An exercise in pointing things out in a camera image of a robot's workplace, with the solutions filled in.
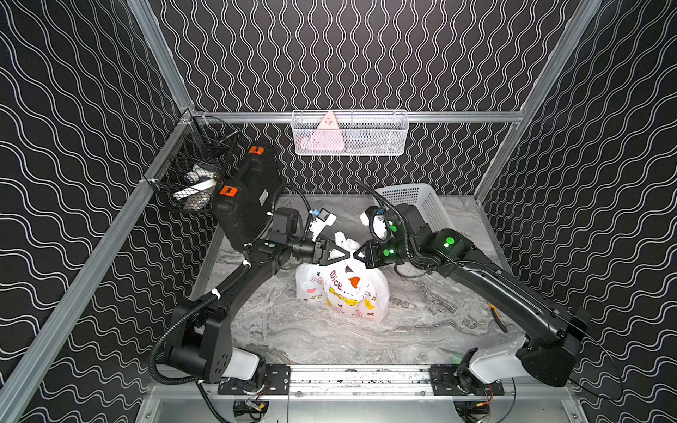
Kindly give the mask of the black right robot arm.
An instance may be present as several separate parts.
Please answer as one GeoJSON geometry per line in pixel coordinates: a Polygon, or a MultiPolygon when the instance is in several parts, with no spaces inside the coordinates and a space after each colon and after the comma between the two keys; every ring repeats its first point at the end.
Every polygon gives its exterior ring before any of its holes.
{"type": "Polygon", "coordinates": [[[589,314],[569,314],[490,260],[473,241],[444,228],[433,231],[411,204],[370,206],[362,215],[371,240],[354,258],[368,269],[412,264],[472,290],[523,332],[521,338],[468,350],[456,368],[462,391],[508,378],[530,376],[552,387],[569,381],[582,351],[589,314]]]}

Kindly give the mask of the white printed plastic bag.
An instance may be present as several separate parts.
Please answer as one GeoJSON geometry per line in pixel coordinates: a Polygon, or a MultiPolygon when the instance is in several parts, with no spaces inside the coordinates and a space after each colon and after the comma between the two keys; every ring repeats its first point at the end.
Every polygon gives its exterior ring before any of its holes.
{"type": "Polygon", "coordinates": [[[388,314],[390,288],[379,269],[349,258],[336,264],[301,264],[295,270],[296,297],[325,302],[349,317],[380,323],[388,314]]]}

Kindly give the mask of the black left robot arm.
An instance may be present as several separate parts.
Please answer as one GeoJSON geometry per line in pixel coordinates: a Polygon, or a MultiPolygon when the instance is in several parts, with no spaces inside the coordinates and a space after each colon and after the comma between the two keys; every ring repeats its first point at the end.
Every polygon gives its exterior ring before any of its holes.
{"type": "Polygon", "coordinates": [[[295,209],[281,208],[269,217],[269,234],[243,250],[244,260],[233,273],[211,292],[175,308],[169,329],[148,358],[148,371],[155,382],[216,384],[229,378],[244,382],[247,391],[263,389],[264,359],[234,347],[231,324],[237,313],[292,257],[320,266],[351,257],[326,237],[298,233],[301,215],[295,209]]]}

